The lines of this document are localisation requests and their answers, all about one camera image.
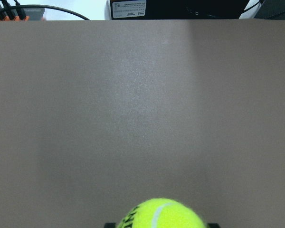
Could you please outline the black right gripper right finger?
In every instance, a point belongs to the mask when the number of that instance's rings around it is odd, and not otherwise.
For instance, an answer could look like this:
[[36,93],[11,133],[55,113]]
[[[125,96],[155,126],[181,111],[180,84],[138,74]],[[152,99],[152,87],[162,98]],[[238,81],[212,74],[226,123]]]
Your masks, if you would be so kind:
[[220,228],[220,225],[218,223],[208,223],[208,228]]

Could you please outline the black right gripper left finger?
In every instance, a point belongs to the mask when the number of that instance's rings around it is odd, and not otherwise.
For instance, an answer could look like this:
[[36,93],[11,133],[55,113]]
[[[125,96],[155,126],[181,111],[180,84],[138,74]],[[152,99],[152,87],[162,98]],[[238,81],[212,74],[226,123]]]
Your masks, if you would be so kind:
[[104,228],[116,228],[116,223],[112,223],[112,222],[105,223]]

